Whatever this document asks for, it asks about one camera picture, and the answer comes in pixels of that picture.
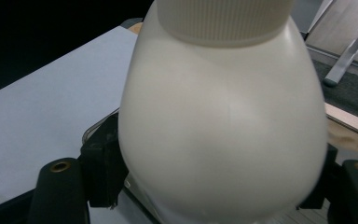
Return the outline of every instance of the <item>black background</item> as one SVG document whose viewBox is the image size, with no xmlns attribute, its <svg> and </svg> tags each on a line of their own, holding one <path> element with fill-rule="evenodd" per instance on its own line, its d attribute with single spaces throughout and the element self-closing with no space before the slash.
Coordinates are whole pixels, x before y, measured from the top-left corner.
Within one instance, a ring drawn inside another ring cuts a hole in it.
<svg viewBox="0 0 358 224">
<path fill-rule="evenodd" d="M 152 0 L 0 1 L 0 89 L 131 18 Z"/>
</svg>

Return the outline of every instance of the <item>dark floor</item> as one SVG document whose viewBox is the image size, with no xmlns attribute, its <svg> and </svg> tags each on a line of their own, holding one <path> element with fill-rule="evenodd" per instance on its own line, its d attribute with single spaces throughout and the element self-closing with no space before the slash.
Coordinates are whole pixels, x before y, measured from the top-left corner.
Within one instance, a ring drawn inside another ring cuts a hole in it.
<svg viewBox="0 0 358 224">
<path fill-rule="evenodd" d="M 324 101 L 358 117 L 358 76 L 346 72 L 335 88 L 323 85 L 323 79 L 327 76 L 332 66 L 313 60 L 316 73 L 321 81 L 324 93 Z"/>
<path fill-rule="evenodd" d="M 130 18 L 152 0 L 0 0 L 0 89 Z"/>
</svg>

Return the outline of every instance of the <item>white table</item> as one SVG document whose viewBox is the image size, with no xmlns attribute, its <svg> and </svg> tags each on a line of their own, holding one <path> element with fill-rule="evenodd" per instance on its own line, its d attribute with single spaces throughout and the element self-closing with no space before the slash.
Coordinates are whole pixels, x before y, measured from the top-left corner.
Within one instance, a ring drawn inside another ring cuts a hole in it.
<svg viewBox="0 0 358 224">
<path fill-rule="evenodd" d="M 136 37 L 117 27 L 0 90 L 0 203 L 80 155 L 83 132 L 119 107 Z M 90 209 L 91 223 L 150 223 L 125 194 L 118 204 Z"/>
</svg>

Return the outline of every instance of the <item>metal rod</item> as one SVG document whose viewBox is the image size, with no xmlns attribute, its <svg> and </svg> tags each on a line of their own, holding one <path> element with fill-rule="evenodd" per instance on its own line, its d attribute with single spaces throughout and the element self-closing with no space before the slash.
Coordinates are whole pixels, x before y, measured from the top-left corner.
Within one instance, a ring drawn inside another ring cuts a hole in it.
<svg viewBox="0 0 358 224">
<path fill-rule="evenodd" d="M 342 79 L 348 67 L 353 62 L 354 56 L 358 53 L 358 37 L 350 43 L 327 76 L 324 78 L 324 85 L 335 87 Z"/>
</svg>

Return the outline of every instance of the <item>wooden edge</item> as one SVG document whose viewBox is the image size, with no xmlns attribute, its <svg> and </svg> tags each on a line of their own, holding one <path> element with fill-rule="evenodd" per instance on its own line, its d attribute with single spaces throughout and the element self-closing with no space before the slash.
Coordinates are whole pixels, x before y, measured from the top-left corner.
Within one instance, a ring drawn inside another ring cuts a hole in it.
<svg viewBox="0 0 358 224">
<path fill-rule="evenodd" d="M 327 103 L 324 106 L 328 118 L 358 133 L 358 117 Z"/>
<path fill-rule="evenodd" d="M 141 27 L 142 27 L 142 22 L 138 22 L 134 24 L 132 27 L 130 27 L 129 30 L 131 30 L 133 33 L 139 34 L 139 32 L 141 31 Z"/>
</svg>

